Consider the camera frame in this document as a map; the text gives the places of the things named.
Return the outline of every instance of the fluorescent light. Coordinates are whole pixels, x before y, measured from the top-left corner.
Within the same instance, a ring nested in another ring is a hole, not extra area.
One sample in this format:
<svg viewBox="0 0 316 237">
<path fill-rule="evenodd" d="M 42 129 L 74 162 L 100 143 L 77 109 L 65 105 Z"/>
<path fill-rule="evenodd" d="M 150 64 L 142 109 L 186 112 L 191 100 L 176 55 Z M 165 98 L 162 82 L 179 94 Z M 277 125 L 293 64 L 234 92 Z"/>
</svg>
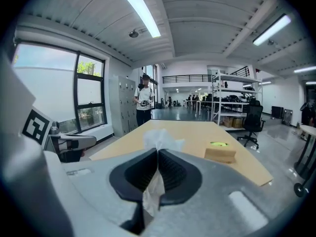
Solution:
<svg viewBox="0 0 316 237">
<path fill-rule="evenodd" d="M 316 67 L 309 67 L 309 68 L 304 68 L 304 69 L 296 69 L 294 70 L 294 73 L 301 73 L 301 72 L 307 72 L 307 71 L 312 71 L 315 70 Z"/>
<path fill-rule="evenodd" d="M 256 38 L 253 43 L 255 45 L 261 45 L 268 38 L 276 34 L 282 28 L 287 26 L 291 22 L 291 19 L 287 15 L 283 15 L 275 23 L 273 23 L 268 29 L 266 29 L 258 38 Z"/>
<path fill-rule="evenodd" d="M 160 32 L 158 27 L 151 15 L 150 11 L 148 10 L 144 0 L 127 0 L 140 18 L 143 20 L 145 26 L 147 27 L 148 31 L 152 35 L 153 38 L 160 37 Z"/>
<path fill-rule="evenodd" d="M 259 85 L 265 85 L 265 84 L 270 84 L 271 82 L 270 81 L 263 81 L 263 82 L 260 82 Z"/>
</svg>

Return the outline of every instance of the black pants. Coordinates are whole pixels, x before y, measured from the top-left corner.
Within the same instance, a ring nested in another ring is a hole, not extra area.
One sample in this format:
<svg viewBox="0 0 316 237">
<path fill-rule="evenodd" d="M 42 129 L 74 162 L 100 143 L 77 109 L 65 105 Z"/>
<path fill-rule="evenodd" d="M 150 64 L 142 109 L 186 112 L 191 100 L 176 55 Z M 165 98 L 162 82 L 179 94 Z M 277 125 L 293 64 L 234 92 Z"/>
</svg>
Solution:
<svg viewBox="0 0 316 237">
<path fill-rule="evenodd" d="M 152 119 L 151 110 L 136 110 L 136 119 L 138 126 L 141 126 L 142 124 Z"/>
</svg>

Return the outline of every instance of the ceiling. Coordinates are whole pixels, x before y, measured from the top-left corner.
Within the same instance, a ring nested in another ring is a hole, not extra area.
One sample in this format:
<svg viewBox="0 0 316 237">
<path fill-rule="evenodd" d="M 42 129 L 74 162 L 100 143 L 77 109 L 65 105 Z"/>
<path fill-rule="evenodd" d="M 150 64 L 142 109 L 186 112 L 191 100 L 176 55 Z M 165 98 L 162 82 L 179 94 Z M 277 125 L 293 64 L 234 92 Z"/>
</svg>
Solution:
<svg viewBox="0 0 316 237">
<path fill-rule="evenodd" d="M 46 25 L 45 30 L 57 32 L 62 26 L 132 67 L 197 58 L 234 60 L 288 76 L 295 68 L 316 65 L 309 34 L 284 0 L 144 1 L 158 25 L 159 38 L 151 37 L 127 0 L 32 0 L 18 27 Z M 253 40 L 284 13 L 292 22 L 271 38 L 274 44 L 255 46 Z M 128 34 L 134 29 L 140 34 L 133 39 Z"/>
<path fill-rule="evenodd" d="M 172 93 L 172 92 L 177 92 L 177 89 L 179 90 L 179 93 L 182 92 L 195 92 L 196 90 L 198 92 L 207 92 L 207 87 L 168 87 L 168 88 L 164 88 L 164 91 L 168 92 L 168 93 Z"/>
</svg>

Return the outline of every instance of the table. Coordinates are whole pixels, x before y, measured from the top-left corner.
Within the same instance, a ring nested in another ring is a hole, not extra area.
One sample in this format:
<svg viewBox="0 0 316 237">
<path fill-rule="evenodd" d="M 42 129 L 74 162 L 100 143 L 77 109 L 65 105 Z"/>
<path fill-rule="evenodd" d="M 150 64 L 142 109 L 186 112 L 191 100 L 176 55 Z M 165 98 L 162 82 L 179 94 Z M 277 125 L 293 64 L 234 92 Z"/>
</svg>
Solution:
<svg viewBox="0 0 316 237">
<path fill-rule="evenodd" d="M 186 108 L 188 107 L 188 102 L 196 102 L 196 100 L 186 100 Z"/>
<path fill-rule="evenodd" d="M 305 146 L 304 146 L 304 149 L 303 149 L 303 151 L 301 153 L 301 156 L 298 159 L 298 161 L 296 163 L 294 163 L 294 169 L 296 170 L 296 172 L 303 179 L 305 179 L 303 184 L 296 183 L 294 185 L 295 194 L 297 196 L 299 196 L 299 197 L 302 197 L 304 195 L 304 193 L 305 193 L 304 185 L 310 179 L 313 171 L 316 168 L 316 159 L 314 160 L 313 163 L 311 163 L 312 158 L 314 156 L 315 149 L 316 149 L 316 139 L 314 140 L 314 144 L 313 144 L 313 147 L 312 147 L 312 149 L 310 151 L 310 154 L 308 156 L 307 161 L 305 163 L 302 163 L 303 157 L 304 157 L 304 155 L 306 153 L 306 150 L 308 148 L 308 145 L 309 145 L 309 143 L 311 141 L 311 137 L 315 137 L 316 138 L 316 128 L 312 127 L 312 126 L 308 126 L 308 125 L 301 125 L 300 129 L 308 134 L 307 141 L 305 143 Z"/>
<path fill-rule="evenodd" d="M 235 163 L 230 167 L 261 186 L 273 177 L 265 167 L 236 139 L 213 122 L 150 120 L 108 145 L 90 157 L 99 160 L 131 153 L 143 149 L 143 134 L 152 129 L 165 128 L 174 139 L 185 139 L 182 152 L 204 158 L 205 149 L 210 142 L 225 142 L 236 149 Z"/>
<path fill-rule="evenodd" d="M 212 101 L 197 101 L 197 111 L 198 115 L 201 115 L 201 103 L 212 103 Z"/>
</svg>

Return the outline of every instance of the white t-shirt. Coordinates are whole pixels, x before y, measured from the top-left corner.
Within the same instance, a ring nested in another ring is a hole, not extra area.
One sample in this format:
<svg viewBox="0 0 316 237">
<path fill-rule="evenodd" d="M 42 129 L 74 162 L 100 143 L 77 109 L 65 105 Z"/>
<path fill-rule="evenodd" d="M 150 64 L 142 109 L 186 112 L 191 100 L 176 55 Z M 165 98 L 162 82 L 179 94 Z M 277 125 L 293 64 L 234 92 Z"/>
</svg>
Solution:
<svg viewBox="0 0 316 237">
<path fill-rule="evenodd" d="M 150 98 L 153 97 L 154 95 L 155 94 L 153 90 L 152 90 L 152 93 L 150 94 L 150 87 L 143 88 L 142 90 L 140 90 L 137 87 L 134 94 L 135 97 L 138 97 L 139 101 L 149 101 Z M 151 104 L 148 104 L 146 106 L 141 106 L 140 104 L 137 104 L 137 109 L 142 110 L 142 111 L 149 110 L 151 107 L 152 107 Z"/>
</svg>

